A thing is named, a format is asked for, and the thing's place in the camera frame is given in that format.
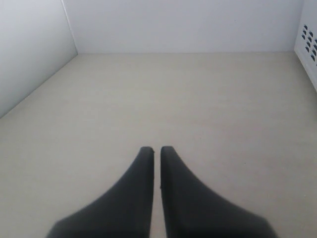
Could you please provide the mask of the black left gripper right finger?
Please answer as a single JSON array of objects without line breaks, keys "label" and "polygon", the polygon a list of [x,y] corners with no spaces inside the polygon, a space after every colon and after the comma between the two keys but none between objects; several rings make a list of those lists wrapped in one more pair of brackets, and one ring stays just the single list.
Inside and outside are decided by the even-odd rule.
[{"label": "black left gripper right finger", "polygon": [[160,188],[169,238],[275,238],[268,221],[203,184],[172,146],[160,151]]}]

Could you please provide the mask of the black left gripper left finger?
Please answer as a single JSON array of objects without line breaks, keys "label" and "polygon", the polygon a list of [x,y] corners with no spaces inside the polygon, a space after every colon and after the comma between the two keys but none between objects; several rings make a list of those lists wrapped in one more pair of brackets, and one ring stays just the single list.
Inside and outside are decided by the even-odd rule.
[{"label": "black left gripper left finger", "polygon": [[50,238],[148,238],[154,194],[154,151],[141,147],[124,175],[100,198],[58,221]]}]

